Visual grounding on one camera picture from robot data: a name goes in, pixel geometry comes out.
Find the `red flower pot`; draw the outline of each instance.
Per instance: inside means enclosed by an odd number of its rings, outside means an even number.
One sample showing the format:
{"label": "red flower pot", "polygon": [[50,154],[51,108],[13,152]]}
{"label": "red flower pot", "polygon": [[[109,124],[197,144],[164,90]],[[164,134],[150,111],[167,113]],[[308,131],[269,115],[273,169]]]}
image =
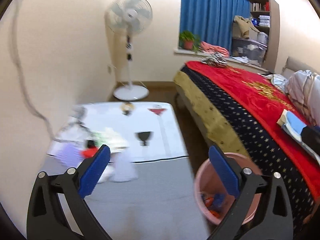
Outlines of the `red flower pot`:
{"label": "red flower pot", "polygon": [[193,49],[193,41],[185,41],[183,43],[183,48],[188,49],[188,50],[192,50]]}

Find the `bookshelf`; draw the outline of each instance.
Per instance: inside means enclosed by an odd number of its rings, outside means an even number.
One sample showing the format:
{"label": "bookshelf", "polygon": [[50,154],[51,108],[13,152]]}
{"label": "bookshelf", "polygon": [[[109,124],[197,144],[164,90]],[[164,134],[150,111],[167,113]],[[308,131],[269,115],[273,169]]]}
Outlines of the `bookshelf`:
{"label": "bookshelf", "polygon": [[[264,57],[262,67],[275,71],[276,62],[278,58],[279,40],[280,40],[280,9],[279,4],[275,0],[249,0],[250,1],[250,12],[253,18],[258,21],[260,15],[270,16],[270,27],[257,26],[256,28],[260,32],[264,32],[269,35],[268,50]],[[261,6],[262,10],[253,10],[253,3],[260,3],[265,5],[269,2],[269,11],[265,11],[264,7]]]}
{"label": "bookshelf", "polygon": [[[269,0],[249,0],[250,1],[250,13],[253,18],[260,22],[259,16],[270,16],[270,3]],[[270,27],[256,26],[256,28],[266,34],[270,34]]]}

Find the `potted plant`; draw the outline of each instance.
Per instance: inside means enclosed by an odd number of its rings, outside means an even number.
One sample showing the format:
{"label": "potted plant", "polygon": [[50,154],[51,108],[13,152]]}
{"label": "potted plant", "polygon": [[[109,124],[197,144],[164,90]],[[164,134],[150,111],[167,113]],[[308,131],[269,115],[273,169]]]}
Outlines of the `potted plant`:
{"label": "potted plant", "polygon": [[200,37],[194,35],[191,31],[183,31],[180,33],[179,39],[183,41],[183,48],[188,50],[199,50]]}

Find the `clothes pile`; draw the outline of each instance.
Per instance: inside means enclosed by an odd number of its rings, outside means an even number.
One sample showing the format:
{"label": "clothes pile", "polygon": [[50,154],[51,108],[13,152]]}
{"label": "clothes pile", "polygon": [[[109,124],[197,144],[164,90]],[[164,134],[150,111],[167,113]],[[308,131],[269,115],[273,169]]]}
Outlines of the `clothes pile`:
{"label": "clothes pile", "polygon": [[299,70],[285,82],[290,101],[312,124],[320,126],[320,75]]}
{"label": "clothes pile", "polygon": [[256,37],[260,32],[256,27],[254,27],[252,21],[248,18],[243,18],[242,16],[236,15],[233,21],[238,24],[242,38],[244,39],[253,39],[250,37],[250,33],[254,33],[253,36]]}
{"label": "clothes pile", "polygon": [[209,54],[212,54],[212,53],[215,53],[215,52],[219,52],[223,55],[223,57],[229,57],[230,54],[229,54],[229,51],[223,47],[220,47],[220,46],[214,46],[214,45],[211,45],[209,43],[206,43],[204,41],[202,41],[200,43],[200,47],[202,49],[203,52],[205,53],[209,53]]}
{"label": "clothes pile", "polygon": [[201,60],[202,63],[205,63],[212,67],[226,67],[228,63],[220,52],[214,52],[212,55],[205,57]]}
{"label": "clothes pile", "polygon": [[286,93],[285,83],[287,82],[287,79],[283,75],[270,74],[264,77],[270,80],[271,84],[273,84],[278,90],[280,90],[284,94]]}

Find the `window sill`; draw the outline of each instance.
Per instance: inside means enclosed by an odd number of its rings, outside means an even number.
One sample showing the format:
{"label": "window sill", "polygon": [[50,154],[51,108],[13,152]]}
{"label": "window sill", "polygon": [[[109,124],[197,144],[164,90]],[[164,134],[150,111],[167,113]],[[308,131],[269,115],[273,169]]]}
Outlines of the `window sill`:
{"label": "window sill", "polygon": [[[200,56],[200,57],[210,56],[210,54],[208,54],[208,53],[203,53],[203,52],[200,52],[200,51],[199,52],[194,52],[194,51],[191,51],[191,50],[179,49],[179,48],[178,49],[174,49],[173,51],[174,51],[175,54],[187,54],[187,55]],[[249,67],[264,71],[264,72],[268,71],[268,70],[266,70],[264,68],[261,68],[261,67],[249,64],[249,63],[243,63],[243,62],[241,62],[239,60],[236,60],[234,58],[226,58],[226,60],[227,61],[231,61],[231,62],[235,62],[237,64],[241,64],[241,65],[244,65],[244,66],[249,66]]]}

